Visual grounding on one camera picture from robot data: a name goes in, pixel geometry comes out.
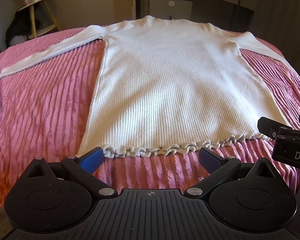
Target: pink blanket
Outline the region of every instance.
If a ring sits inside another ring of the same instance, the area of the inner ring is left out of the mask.
[[[0,71],[80,30],[49,34],[7,49],[0,54]],[[103,50],[104,43],[94,41],[0,80],[0,206],[35,156],[57,162],[76,154]],[[288,121],[300,129],[300,80],[281,62],[247,50],[241,52],[271,89]],[[255,162],[259,157],[270,158],[272,149],[273,141],[246,140],[215,152]],[[300,170],[273,163],[293,192],[300,189]],[[105,159],[95,175],[119,192],[124,187],[183,191],[208,173],[199,165],[197,153],[190,153]]]

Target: table leg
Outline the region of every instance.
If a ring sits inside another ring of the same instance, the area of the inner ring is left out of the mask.
[[[30,5],[30,19],[31,19],[31,29],[34,38],[37,37],[37,31],[35,29],[35,18],[34,18],[34,5]]]
[[[60,27],[59,27],[59,25],[58,25],[58,22],[57,22],[57,20],[55,19],[54,15],[52,14],[52,11],[51,11],[51,9],[50,9],[50,7],[49,7],[47,1],[44,0],[43,2],[44,2],[44,5],[46,6],[46,8],[47,8],[47,10],[48,10],[48,13],[49,13],[49,15],[50,15],[50,18],[51,18],[51,20],[53,21],[53,24],[56,26],[57,30],[60,31],[61,29],[60,29]]]

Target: shelf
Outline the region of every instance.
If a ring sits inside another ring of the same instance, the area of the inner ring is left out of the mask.
[[[36,2],[30,3],[30,4],[28,4],[27,6],[24,6],[24,7],[20,8],[18,11],[21,11],[21,10],[23,10],[24,8],[29,7],[30,5],[33,5],[33,4],[38,3],[38,2],[41,2],[41,1],[43,1],[43,0],[38,0],[38,1],[36,1]]]
[[[41,30],[37,30],[37,37],[41,36],[41,35],[44,35],[46,33],[48,33],[49,31],[53,30],[56,26],[54,24],[52,25],[49,25]],[[33,34],[29,35],[29,39],[33,39],[34,36]]]

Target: bed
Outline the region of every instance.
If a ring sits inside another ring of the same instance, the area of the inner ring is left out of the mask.
[[[13,46],[0,53],[0,72],[6,66],[45,50],[83,30],[48,34]],[[263,44],[281,54],[271,44]],[[95,40],[0,80],[0,207],[31,160],[43,156],[58,162],[75,155],[85,132],[93,88],[105,43]],[[300,79],[272,58],[241,50],[245,60],[273,93],[293,128],[300,129]],[[270,159],[273,141],[245,140],[214,149],[219,155],[236,156],[252,163]],[[300,189],[300,170],[275,161],[275,167],[293,193]],[[105,158],[94,173],[116,188],[180,188],[182,191],[205,178],[197,152],[149,158]]]

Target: yellow side table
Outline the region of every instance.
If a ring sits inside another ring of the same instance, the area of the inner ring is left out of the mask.
[[[37,31],[36,28],[35,28],[34,4],[38,3],[38,2],[41,2],[41,1],[43,1],[44,5],[46,6],[47,11],[48,11],[48,13],[50,15],[50,18],[51,18],[53,24],[49,25],[48,27],[45,27],[45,28]],[[33,39],[33,38],[39,37],[41,35],[44,35],[45,33],[53,30],[54,28],[57,28],[58,31],[61,30],[60,27],[59,27],[59,25],[58,25],[58,22],[55,19],[54,15],[52,14],[52,11],[51,11],[51,9],[50,9],[50,7],[49,7],[49,5],[48,5],[48,3],[47,3],[46,0],[38,0],[38,1],[34,2],[34,3],[30,3],[27,6],[24,6],[24,7],[20,8],[18,11],[21,11],[21,10],[23,10],[25,8],[28,8],[28,7],[30,8],[30,19],[31,19],[31,30],[32,30],[32,34],[29,36],[29,39]]]

